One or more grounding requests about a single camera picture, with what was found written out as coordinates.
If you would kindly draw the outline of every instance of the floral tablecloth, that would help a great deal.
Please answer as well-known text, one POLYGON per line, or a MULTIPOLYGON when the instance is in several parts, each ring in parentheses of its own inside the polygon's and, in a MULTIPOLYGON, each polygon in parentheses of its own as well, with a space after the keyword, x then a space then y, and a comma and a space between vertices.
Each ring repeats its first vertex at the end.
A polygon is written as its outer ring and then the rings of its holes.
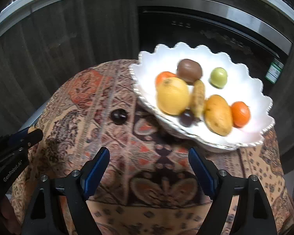
MULTIPOLYGON (((87 202, 103 235, 196 234, 211 201, 203 195, 188 163, 187 150, 195 143, 165 133, 137 103, 128 70, 134 62, 117 60, 91 67, 54 93, 37 125, 44 138, 29 150, 30 165, 13 184, 12 205, 21 222, 41 175, 66 176, 106 146, 110 164, 87 202), (117 108, 129 115, 123 125, 115 125, 109 117, 117 108)), ((294 223, 294 205, 285 188, 274 130, 265 135, 262 147, 227 154, 205 152, 205 156, 233 176, 256 174, 277 230, 294 223)), ((232 200, 222 234, 231 229, 237 200, 232 200)), ((75 234, 65 199, 62 209, 70 234, 75 234)))

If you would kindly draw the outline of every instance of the hand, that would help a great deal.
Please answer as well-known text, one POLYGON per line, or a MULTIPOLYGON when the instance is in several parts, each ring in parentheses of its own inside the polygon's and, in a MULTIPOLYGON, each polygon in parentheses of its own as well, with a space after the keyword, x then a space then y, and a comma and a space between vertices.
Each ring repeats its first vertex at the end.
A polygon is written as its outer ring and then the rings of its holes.
POLYGON ((21 225, 19 224, 15 216, 14 209, 6 196, 3 197, 0 203, 0 211, 4 217, 2 218, 2 222, 8 231, 12 234, 21 234, 21 225))

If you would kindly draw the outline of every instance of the screw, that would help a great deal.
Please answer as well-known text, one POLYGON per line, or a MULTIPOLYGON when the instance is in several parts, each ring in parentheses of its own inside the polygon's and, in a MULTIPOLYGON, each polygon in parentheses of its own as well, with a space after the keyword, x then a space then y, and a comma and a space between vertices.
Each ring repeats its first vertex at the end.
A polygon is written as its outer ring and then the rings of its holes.
POLYGON ((40 178, 40 180, 43 181, 43 182, 46 181, 47 179, 48 179, 47 175, 42 175, 41 178, 40 178))
POLYGON ((254 181, 257 181, 257 180, 258 180, 258 177, 257 177, 256 175, 254 175, 254 174, 251 175, 250 178, 251 178, 252 180, 254 180, 254 181))
POLYGON ((226 176, 227 172, 224 169, 219 170, 219 174, 223 177, 226 176))
POLYGON ((79 174, 80 174, 80 171, 79 171, 78 169, 75 169, 75 170, 72 171, 72 176, 73 176, 73 177, 76 177, 76 176, 78 176, 79 174))

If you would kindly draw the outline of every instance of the white bowl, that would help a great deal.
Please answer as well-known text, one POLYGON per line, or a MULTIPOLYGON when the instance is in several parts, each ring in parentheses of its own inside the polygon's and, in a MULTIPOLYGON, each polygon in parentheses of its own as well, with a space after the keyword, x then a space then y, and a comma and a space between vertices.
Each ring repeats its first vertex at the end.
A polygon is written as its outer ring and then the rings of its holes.
POLYGON ((170 134, 179 138, 191 138, 209 151, 222 153, 239 147, 260 145, 264 140, 263 133, 275 124, 274 119, 268 115, 272 99, 262 94, 261 80, 251 78, 247 66, 233 63, 226 53, 214 54, 204 45, 190 48, 183 42, 179 42, 174 48, 159 44, 153 54, 140 52, 139 64, 132 64, 129 69, 134 80, 133 90, 146 110, 154 114, 170 134), (251 113, 248 124, 242 128, 232 128, 231 133, 224 137, 211 132, 204 122, 194 123, 189 128, 183 127, 177 117, 158 109, 155 78, 163 71, 176 73, 177 64, 182 59, 191 59, 201 65, 201 80, 205 84, 206 99, 216 94, 222 96, 230 106, 236 101, 247 104, 251 113), (228 82, 223 89, 213 87, 208 81, 211 71, 216 67, 222 67, 228 73, 228 82))

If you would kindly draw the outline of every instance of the banana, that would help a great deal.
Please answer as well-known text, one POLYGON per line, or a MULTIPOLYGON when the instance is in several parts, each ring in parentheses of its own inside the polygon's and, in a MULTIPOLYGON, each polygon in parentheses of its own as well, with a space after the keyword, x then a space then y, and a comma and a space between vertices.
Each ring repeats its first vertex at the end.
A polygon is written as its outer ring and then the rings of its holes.
POLYGON ((191 94, 190 109, 193 112, 195 118, 200 119, 204 112, 205 105, 205 85, 201 80, 197 80, 194 83, 193 92, 191 94))

